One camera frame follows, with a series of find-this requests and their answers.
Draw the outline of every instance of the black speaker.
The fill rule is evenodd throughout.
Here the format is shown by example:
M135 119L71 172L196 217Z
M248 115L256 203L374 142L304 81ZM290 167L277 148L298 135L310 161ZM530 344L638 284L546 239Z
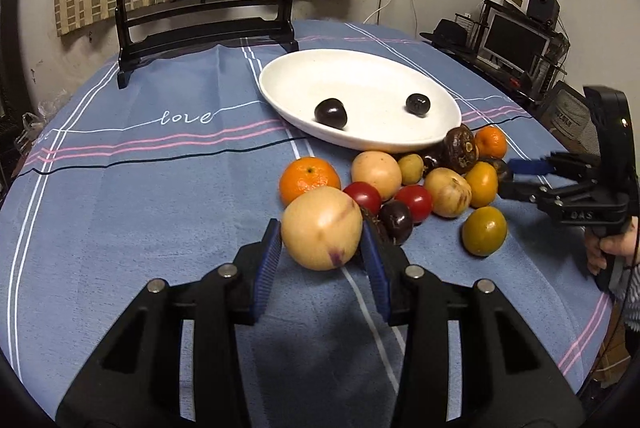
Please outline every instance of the black speaker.
M549 29L555 29L560 14L560 4L558 0L529 0L527 6L527 16L536 20Z

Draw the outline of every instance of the silver bolt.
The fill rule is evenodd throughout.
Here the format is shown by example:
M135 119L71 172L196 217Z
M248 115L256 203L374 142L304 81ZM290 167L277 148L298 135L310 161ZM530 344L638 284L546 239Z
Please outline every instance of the silver bolt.
M164 289L164 285L164 280L156 278L146 284L146 290L150 293L159 293L162 289Z
M231 278L238 274L238 267L232 263L223 264L218 267L218 274L222 276L222 278Z
M404 274L409 278L418 280L418 278L422 278L424 276L424 269L419 265L408 265L404 269Z
M484 294L491 294L495 291L495 283L491 280L480 280L476 284L476 287L478 287L478 290Z

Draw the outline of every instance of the tablecloth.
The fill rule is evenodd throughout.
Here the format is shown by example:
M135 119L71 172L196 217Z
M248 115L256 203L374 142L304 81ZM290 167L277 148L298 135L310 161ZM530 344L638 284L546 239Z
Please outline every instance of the tablecloth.
M500 124L507 158L560 149L507 96L402 32L319 21L296 22L295 29L303 50L359 50L430 75L472 128L522 115ZM260 71L283 53L277 45L247 43L156 59L137 69L125 90L117 88L111 61L39 137L0 211L0 347L50 415L148 280L198 280L261 238L282 212L278 180L292 160L322 157L343 185L350 181L356 152L306 137L260 96ZM491 257L463 251L464 217L429 218L404 250L444 281L494 280L577 390L610 315L609 300L586 271L582 233L554 226L533 205L499 198L494 205L510 230ZM190 326L185 332L182 412L189 417ZM406 331L382 322L358 267L316 273L284 252L266 314L237 334L254 426L388 426ZM460 410L454 324L450 335L454 417Z

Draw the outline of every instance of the white bowl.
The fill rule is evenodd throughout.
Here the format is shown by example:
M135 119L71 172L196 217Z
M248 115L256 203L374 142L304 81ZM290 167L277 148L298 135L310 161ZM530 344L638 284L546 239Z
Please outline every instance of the white bowl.
M263 69L258 84L263 97L293 126L354 150L416 151L442 141L462 122L458 104L431 77L363 52L318 48L286 54ZM412 93L431 100L425 117L404 109ZM314 117L318 103L330 97L342 101L347 111L342 130Z

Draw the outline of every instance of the red object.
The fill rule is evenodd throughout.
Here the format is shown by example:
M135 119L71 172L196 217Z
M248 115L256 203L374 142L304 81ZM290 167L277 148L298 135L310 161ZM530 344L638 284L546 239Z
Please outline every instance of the red object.
M404 186L394 197L396 201L404 202L414 217L414 223L424 221L433 208L431 194L424 189L424 186Z
M343 191L374 217L378 214L378 211L380 211L380 207L382 207L382 197L380 197L378 190L370 184L351 183L344 188Z

